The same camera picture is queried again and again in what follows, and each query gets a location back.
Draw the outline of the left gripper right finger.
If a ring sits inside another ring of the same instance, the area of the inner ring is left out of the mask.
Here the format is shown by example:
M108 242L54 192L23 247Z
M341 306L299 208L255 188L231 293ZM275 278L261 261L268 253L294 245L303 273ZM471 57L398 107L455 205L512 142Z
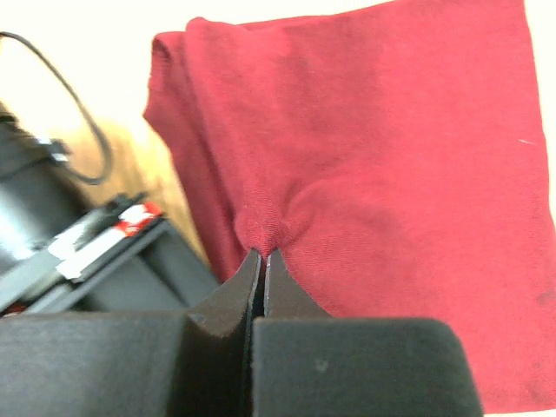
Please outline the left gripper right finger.
M320 319L331 317L291 276L279 249L273 250L267 259L263 308L265 318Z

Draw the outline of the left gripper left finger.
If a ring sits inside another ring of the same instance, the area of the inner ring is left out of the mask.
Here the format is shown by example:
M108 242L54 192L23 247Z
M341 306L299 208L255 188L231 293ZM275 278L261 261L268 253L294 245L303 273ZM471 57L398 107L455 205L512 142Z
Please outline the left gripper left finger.
M235 274L188 314L188 416L249 416L251 332L261 306L261 256L248 252Z

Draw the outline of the maroon t shirt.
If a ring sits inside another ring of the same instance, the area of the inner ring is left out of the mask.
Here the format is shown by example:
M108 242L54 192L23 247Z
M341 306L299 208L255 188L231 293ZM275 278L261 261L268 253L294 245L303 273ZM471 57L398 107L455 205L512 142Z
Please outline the maroon t shirt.
M215 274L279 249L329 313L422 316L488 413L555 406L555 231L521 1L393 1L152 43L144 112Z

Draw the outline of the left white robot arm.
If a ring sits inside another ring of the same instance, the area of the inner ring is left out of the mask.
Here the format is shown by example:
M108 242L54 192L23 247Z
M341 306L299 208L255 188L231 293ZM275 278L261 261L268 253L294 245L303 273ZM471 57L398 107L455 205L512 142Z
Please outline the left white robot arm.
M314 319L276 256L220 284L158 207L86 209L58 141L1 113L4 416L316 416Z

